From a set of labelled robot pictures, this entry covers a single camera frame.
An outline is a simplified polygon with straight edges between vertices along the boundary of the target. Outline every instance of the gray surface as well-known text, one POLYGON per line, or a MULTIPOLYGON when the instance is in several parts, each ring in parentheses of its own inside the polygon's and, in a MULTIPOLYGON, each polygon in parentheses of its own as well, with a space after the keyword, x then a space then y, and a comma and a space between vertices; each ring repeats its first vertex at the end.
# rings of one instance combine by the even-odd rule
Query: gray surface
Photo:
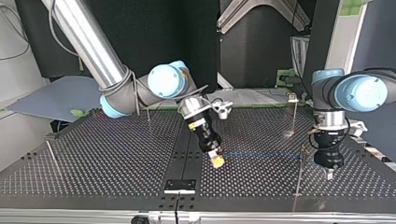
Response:
POLYGON ((297 156, 312 118, 299 108, 288 137, 292 111, 235 108, 227 120, 213 116, 226 158, 218 170, 176 111, 151 111, 151 128, 145 114, 99 112, 52 143, 58 162, 42 147, 0 173, 0 208, 396 213, 396 173, 350 139, 342 147, 346 166, 332 181, 310 158, 295 201, 297 156), (163 187, 180 178, 196 179, 198 188, 177 202, 163 187))
MULTIPOLYGON (((352 71, 367 67, 396 67, 396 1, 375 0, 368 4, 361 27, 352 71)), ((352 119, 363 120, 369 129, 363 139, 396 161, 394 133, 396 104, 384 105, 370 113, 348 113, 352 119)))
POLYGON ((150 120, 93 114, 51 142, 57 161, 44 145, 0 173, 0 207, 158 209, 182 118, 155 111, 150 120))
POLYGON ((8 107, 9 110, 47 119, 76 121, 70 110, 89 112, 99 106, 101 92, 89 77, 63 77, 34 91, 8 107))
MULTIPOLYGON (((294 192, 299 171, 299 150, 307 144, 312 127, 310 112, 299 108, 295 135, 291 129, 292 108, 234 109, 229 119, 215 119, 222 137, 224 167, 211 169, 208 160, 187 165, 184 178, 199 179, 194 208, 223 212, 396 212, 396 173, 347 139, 341 152, 346 165, 331 181, 313 163, 305 166, 300 197, 294 192)), ((196 139, 190 151, 199 150, 196 139)))

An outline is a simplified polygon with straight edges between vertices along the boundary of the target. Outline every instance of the robotic arm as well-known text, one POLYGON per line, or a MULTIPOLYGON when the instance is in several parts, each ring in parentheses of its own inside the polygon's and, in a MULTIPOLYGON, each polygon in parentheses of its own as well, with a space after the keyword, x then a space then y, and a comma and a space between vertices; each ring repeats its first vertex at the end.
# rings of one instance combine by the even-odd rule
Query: robotic arm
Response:
POLYGON ((211 127, 208 110, 213 108, 221 119, 227 119, 233 103, 208 101, 200 94, 205 87, 197 89, 182 61, 157 65, 148 75, 136 79, 134 72, 120 62, 84 0, 42 2, 98 83, 103 92, 100 103, 109 117, 116 119, 162 100, 177 100, 178 111, 200 139, 201 150, 209 154, 215 168, 222 166, 221 139, 211 127))
POLYGON ((312 82, 315 126, 312 134, 318 146, 315 163, 335 170, 344 165, 339 151, 349 132, 345 111, 369 112, 396 101, 396 73, 374 68, 344 76, 343 69, 320 70, 312 82))

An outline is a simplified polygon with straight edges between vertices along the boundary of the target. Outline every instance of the black backdrop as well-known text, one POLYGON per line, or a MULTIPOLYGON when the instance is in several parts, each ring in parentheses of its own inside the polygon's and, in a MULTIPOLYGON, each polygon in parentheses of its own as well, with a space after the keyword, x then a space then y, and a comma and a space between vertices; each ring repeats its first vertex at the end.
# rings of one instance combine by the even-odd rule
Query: black backdrop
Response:
MULTIPOLYGON (((53 40, 41 1, 16 3, 42 76, 79 75, 77 58, 53 40)), ((156 64, 182 60, 198 86, 209 84, 206 91, 217 88, 218 0, 89 0, 88 4, 122 62, 139 77, 156 64)))

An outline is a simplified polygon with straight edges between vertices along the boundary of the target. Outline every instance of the black cable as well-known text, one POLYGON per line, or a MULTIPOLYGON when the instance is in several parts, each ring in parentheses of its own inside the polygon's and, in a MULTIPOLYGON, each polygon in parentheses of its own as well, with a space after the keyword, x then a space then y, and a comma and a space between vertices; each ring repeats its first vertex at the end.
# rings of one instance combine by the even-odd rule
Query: black cable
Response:
MULTIPOLYGON (((293 17, 291 19, 291 31, 290 31, 291 56, 293 57, 292 59, 295 61, 296 64, 297 64, 297 58, 296 58, 296 56, 294 54, 294 46, 293 46, 292 38, 294 36, 294 20, 295 20, 296 13, 297 13, 297 7, 298 7, 298 1, 296 1, 296 5, 294 6, 293 17)), ((301 76, 300 71, 298 70, 297 66, 296 66, 296 71, 295 72, 296 72, 297 77, 300 78, 301 84, 303 84, 303 87, 304 87, 304 89, 306 91, 306 94, 308 94, 309 98, 312 99, 312 95, 309 92, 308 88, 305 86, 304 81, 303 81, 303 77, 301 76)))
POLYGON ((216 101, 224 102, 223 99, 218 97, 218 98, 215 98, 215 99, 212 100, 212 104, 215 103, 216 101))
POLYGON ((177 195, 177 201, 176 201, 176 207, 175 207, 175 223, 178 224, 178 213, 177 213, 177 209, 178 209, 178 200, 180 197, 180 193, 177 195))
POLYGON ((314 144, 312 143, 312 137, 311 137, 311 135, 313 135, 312 133, 308 135, 309 145, 311 145, 312 148, 317 149, 317 150, 329 150, 329 149, 332 149, 335 147, 339 147, 341 145, 341 143, 343 143, 343 141, 346 139, 346 137, 350 131, 350 121, 347 117, 345 117, 345 120, 346 120, 346 124, 347 124, 346 133, 344 134, 343 138, 341 138, 341 140, 339 142, 337 142, 334 146, 331 146, 331 147, 316 147, 316 146, 314 146, 314 144))
MULTIPOLYGON (((10 8, 10 7, 6 6, 6 5, 0 6, 0 7, 8 8, 8 9, 15 15, 15 17, 17 17, 17 19, 19 20, 18 14, 15 14, 15 12, 14 12, 14 10, 13 10, 12 8, 10 8)), ((18 36, 20 36, 20 37, 27 43, 26 49, 25 49, 23 52, 21 52, 21 53, 19 53, 19 54, 16 54, 16 55, 14 55, 14 56, 6 57, 6 58, 0 58, 0 61, 4 61, 4 60, 15 59, 15 58, 18 58, 18 57, 22 56, 23 54, 25 54, 25 53, 29 50, 29 48, 30 48, 30 43, 29 43, 29 41, 27 40, 26 36, 24 36, 23 34, 21 34, 21 33, 18 31, 18 29, 15 27, 15 25, 14 25, 14 24, 11 22, 11 20, 8 18, 7 14, 6 14, 3 10, 1 10, 1 12, 2 12, 3 15, 6 17, 6 20, 10 23, 10 25, 14 28, 14 30, 15 30, 15 32, 18 34, 18 36)))
POLYGON ((23 52, 21 52, 21 53, 19 53, 17 55, 11 56, 11 57, 0 58, 0 61, 18 58, 18 57, 22 56, 23 54, 25 54, 28 51, 29 48, 30 48, 30 44, 27 44, 27 47, 26 47, 26 49, 23 52))

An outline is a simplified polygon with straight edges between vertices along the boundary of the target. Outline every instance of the white wall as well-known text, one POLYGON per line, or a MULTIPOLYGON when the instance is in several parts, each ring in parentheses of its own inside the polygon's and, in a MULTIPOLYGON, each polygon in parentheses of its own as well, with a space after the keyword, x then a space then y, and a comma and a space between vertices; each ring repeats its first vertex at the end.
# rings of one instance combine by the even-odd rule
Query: white wall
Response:
MULTIPOLYGON (((14 0, 0 0, 15 8, 14 0)), ((15 17, 7 12, 15 26, 15 17)), ((26 43, 0 17, 0 59, 23 52, 26 43)), ((45 85, 32 51, 11 60, 0 61, 0 108, 45 85)), ((50 120, 37 117, 0 113, 0 170, 9 166, 27 151, 38 147, 50 132, 50 120)))

